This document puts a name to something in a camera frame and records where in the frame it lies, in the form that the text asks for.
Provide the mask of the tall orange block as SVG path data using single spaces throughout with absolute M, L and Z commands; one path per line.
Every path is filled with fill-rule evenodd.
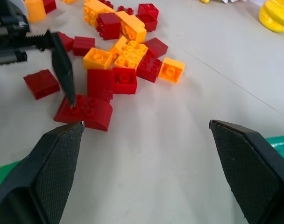
M 25 0 L 28 10 L 28 21 L 39 22 L 45 19 L 46 13 L 43 0 Z

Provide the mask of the low red studded block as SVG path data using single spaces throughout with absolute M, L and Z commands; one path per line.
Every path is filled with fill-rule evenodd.
M 132 8 L 130 8 L 130 7 L 126 8 L 126 7 L 124 7 L 124 6 L 119 6 L 119 7 L 117 8 L 117 12 L 120 12 L 120 11 L 124 11 L 124 12 L 126 12 L 128 15 L 133 15 L 133 14 L 134 14 L 134 10 L 133 10 Z

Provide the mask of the ribbed black finger of the left gripper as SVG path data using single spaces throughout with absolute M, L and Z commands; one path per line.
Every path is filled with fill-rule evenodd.
M 24 38 L 24 42 L 27 46 L 35 46 L 41 51 L 53 48 L 52 34 L 50 30 L 47 30 L 43 35 L 26 36 Z

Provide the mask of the red smooth block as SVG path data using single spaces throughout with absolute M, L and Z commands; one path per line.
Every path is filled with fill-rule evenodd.
M 60 91 L 59 82 L 49 69 L 26 75 L 23 79 L 35 100 Z
M 113 71 L 103 69 L 87 70 L 87 95 L 102 100 L 113 99 Z
M 144 45 L 148 47 L 147 55 L 152 58 L 159 58 L 168 50 L 168 46 L 156 37 L 144 42 Z

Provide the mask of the yellow glossy rounded object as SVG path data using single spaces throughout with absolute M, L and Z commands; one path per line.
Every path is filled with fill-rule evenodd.
M 259 21 L 273 32 L 284 32 L 284 0 L 266 0 L 259 10 Z

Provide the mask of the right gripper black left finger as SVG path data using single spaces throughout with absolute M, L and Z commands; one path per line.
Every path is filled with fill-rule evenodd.
M 84 122 L 45 133 L 0 184 L 0 224 L 59 224 L 78 162 Z

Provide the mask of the orange single-stud block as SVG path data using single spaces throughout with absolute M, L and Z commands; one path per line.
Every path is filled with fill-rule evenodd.
M 111 66 L 113 54 L 108 51 L 91 48 L 83 58 L 84 69 L 108 69 Z
M 158 77 L 166 81 L 177 83 L 185 69 L 185 64 L 180 61 L 165 57 Z

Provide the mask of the red block with side studs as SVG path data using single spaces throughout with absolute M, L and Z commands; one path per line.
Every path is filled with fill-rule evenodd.
M 121 21 L 115 13 L 101 13 L 97 17 L 97 31 L 103 40 L 119 39 Z

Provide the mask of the orange sloped block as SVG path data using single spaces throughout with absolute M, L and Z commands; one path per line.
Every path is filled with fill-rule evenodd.
M 127 38 L 125 36 L 121 36 L 120 39 L 110 48 L 109 52 L 112 53 L 112 59 L 115 61 L 118 56 L 123 52 L 124 48 L 127 45 Z

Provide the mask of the green flat block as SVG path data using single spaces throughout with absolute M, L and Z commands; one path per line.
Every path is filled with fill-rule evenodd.
M 20 162 L 21 160 L 7 164 L 7 165 L 0 166 L 0 184 L 4 181 L 4 179 L 11 172 L 11 170 L 15 168 Z

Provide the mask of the pointed black finger of the left gripper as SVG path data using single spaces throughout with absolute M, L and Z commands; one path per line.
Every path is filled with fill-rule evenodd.
M 75 87 L 72 64 L 58 32 L 50 34 L 52 49 L 52 67 L 70 105 L 75 105 Z

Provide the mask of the red wedge block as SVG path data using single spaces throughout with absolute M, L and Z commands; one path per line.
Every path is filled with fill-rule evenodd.
M 58 32 L 58 35 L 62 41 L 62 44 L 64 45 L 66 52 L 69 52 L 72 49 L 74 39 L 62 32 Z

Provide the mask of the orange eight-stud block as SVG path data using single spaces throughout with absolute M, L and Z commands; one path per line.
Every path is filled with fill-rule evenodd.
M 136 70 L 148 49 L 145 44 L 131 40 L 115 60 L 114 67 Z

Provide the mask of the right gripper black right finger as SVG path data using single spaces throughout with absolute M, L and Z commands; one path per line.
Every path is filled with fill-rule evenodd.
M 249 224 L 284 224 L 284 158 L 259 132 L 211 120 L 225 178 Z

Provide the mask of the long orange studded block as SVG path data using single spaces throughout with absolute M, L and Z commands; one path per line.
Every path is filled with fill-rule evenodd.
M 97 27 L 97 18 L 102 13 L 114 13 L 115 10 L 107 5 L 106 1 L 100 0 L 85 0 L 84 3 L 84 20 L 89 25 Z

